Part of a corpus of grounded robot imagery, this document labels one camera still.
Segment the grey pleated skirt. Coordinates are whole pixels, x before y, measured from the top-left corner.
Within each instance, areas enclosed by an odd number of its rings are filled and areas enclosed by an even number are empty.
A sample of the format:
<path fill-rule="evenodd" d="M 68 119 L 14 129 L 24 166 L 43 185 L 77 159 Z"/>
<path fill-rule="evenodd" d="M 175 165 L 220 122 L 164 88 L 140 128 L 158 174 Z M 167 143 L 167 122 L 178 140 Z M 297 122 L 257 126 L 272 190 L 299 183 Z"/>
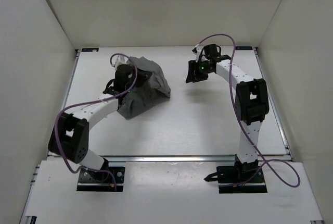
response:
<path fill-rule="evenodd" d="M 132 57 L 139 78 L 134 88 L 119 99 L 118 113 L 132 119 L 152 109 L 171 97 L 171 88 L 163 70 L 156 62 L 145 57 Z"/>

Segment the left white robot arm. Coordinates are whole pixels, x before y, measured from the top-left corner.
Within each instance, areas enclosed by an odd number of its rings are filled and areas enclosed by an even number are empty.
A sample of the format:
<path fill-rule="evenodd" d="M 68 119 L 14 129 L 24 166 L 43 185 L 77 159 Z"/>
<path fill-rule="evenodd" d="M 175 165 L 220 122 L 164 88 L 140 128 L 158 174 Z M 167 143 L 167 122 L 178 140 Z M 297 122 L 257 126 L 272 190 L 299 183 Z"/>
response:
<path fill-rule="evenodd" d="M 68 106 L 59 113 L 48 144 L 48 150 L 61 156 L 72 173 L 69 162 L 90 171 L 96 181 L 104 181 L 109 174 L 107 161 L 89 149 L 89 132 L 97 123 L 114 113 L 134 88 L 146 84 L 151 71 L 121 64 L 98 99 Z"/>

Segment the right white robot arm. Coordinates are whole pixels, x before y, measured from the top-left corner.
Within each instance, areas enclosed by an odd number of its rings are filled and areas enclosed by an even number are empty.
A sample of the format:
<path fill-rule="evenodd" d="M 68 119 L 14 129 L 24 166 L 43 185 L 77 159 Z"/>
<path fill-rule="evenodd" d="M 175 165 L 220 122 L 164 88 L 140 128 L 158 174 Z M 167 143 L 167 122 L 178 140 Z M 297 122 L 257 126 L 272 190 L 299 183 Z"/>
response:
<path fill-rule="evenodd" d="M 196 59 L 188 62 L 186 83 L 205 81 L 210 73 L 215 73 L 231 87 L 233 108 L 241 127 L 233 176 L 243 183 L 251 178 L 259 164 L 256 150 L 259 131 L 269 112 L 267 85 L 264 79 L 255 79 L 242 71 L 232 63 L 230 56 L 223 55 L 221 51 L 222 48 L 216 44 L 202 49 L 195 46 L 192 52 Z"/>

